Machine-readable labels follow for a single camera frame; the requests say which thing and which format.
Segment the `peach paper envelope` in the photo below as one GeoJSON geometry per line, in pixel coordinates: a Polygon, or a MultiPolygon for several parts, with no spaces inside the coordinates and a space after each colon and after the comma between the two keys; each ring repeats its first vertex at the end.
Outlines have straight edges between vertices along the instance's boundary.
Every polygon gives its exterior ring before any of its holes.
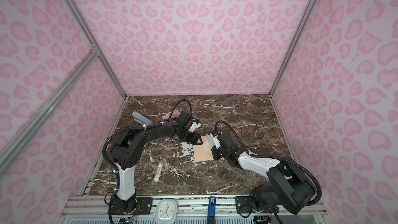
{"type": "Polygon", "coordinates": [[[195,145],[193,146],[193,152],[194,152],[194,161],[195,162],[204,162],[204,161],[210,161],[213,160],[213,155],[212,152],[209,150],[204,149],[204,145],[195,145]]]}

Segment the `white glue stick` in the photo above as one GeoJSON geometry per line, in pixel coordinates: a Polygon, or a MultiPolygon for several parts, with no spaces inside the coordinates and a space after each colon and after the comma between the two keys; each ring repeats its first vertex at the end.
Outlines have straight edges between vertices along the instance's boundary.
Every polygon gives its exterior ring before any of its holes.
{"type": "Polygon", "coordinates": [[[162,169],[163,169],[163,161],[159,162],[156,173],[155,173],[155,177],[154,177],[154,182],[158,182],[162,173],[162,169]]]}

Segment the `green bordered floral letter card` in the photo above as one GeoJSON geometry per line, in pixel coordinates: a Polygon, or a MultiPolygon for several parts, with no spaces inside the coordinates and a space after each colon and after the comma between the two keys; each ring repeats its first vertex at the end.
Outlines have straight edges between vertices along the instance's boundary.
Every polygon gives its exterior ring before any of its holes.
{"type": "Polygon", "coordinates": [[[204,149],[211,151],[211,149],[215,146],[214,138],[210,135],[204,137],[204,149]]]}

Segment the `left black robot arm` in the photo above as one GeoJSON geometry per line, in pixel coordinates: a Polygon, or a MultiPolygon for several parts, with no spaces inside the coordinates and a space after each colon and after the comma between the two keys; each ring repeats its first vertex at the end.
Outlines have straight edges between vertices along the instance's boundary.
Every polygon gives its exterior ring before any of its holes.
{"type": "Polygon", "coordinates": [[[104,143],[103,159],[114,168],[116,187],[108,202],[108,217],[113,222],[113,215],[133,214],[141,210],[136,199],[134,186],[135,167],[142,157],[145,145],[160,138],[174,138],[191,145],[202,145],[201,136],[195,131],[201,126],[193,117],[189,100],[179,100],[169,117],[156,124],[143,124],[140,127],[125,126],[104,143]]]}

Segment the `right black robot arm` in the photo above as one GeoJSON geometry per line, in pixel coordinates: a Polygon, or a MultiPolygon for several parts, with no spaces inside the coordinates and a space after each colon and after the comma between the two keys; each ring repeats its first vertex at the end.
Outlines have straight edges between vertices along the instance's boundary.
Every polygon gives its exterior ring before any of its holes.
{"type": "Polygon", "coordinates": [[[211,133],[214,160],[221,158],[233,167],[255,172],[268,179],[249,194],[251,211],[282,205],[289,213],[298,214],[304,207],[318,203],[322,189],[317,178],[305,167],[281,156],[262,156],[250,151],[238,133],[219,120],[211,133]]]}

